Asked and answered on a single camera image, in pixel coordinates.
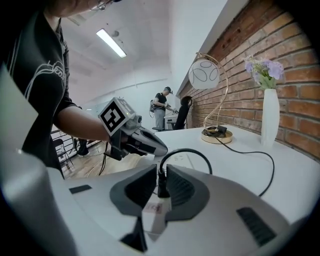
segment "ceiling light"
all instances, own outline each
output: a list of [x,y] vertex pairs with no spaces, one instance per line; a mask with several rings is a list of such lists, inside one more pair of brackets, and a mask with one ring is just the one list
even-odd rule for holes
[[126,53],[112,39],[112,37],[102,28],[96,33],[103,41],[105,41],[121,58],[126,57]]

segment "gray pants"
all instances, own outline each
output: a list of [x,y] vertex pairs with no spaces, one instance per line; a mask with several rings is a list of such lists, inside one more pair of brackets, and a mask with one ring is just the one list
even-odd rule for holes
[[165,128],[165,115],[166,111],[163,111],[162,109],[156,109],[154,111],[155,127]]

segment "wooden floor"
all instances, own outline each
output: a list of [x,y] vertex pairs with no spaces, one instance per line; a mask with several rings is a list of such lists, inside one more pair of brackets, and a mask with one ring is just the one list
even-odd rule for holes
[[[98,176],[102,161],[104,158],[104,151],[106,145],[100,142],[89,148],[89,156],[79,157],[78,155],[71,158],[71,161],[67,161],[67,165],[62,167],[63,175],[65,179],[87,178]],[[122,172],[136,167],[141,156],[137,154],[129,154],[121,161],[114,160],[110,157],[106,157],[105,168],[101,175],[112,174],[116,172]]]

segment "ceiling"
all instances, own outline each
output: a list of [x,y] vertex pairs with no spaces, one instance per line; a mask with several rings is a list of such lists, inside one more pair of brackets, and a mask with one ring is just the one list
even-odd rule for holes
[[[62,20],[69,48],[70,84],[117,65],[168,56],[169,0],[122,0],[105,11],[88,11]],[[120,58],[96,32],[104,28],[127,54]]]

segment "lamp base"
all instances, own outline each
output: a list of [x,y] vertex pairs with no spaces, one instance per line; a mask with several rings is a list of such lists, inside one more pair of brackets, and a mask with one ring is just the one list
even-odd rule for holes
[[209,132],[204,129],[201,133],[201,139],[203,141],[212,144],[221,144],[219,141],[224,144],[232,142],[233,134],[231,131],[227,130],[225,133],[220,133],[219,131],[216,131],[215,126],[209,127],[208,130]]

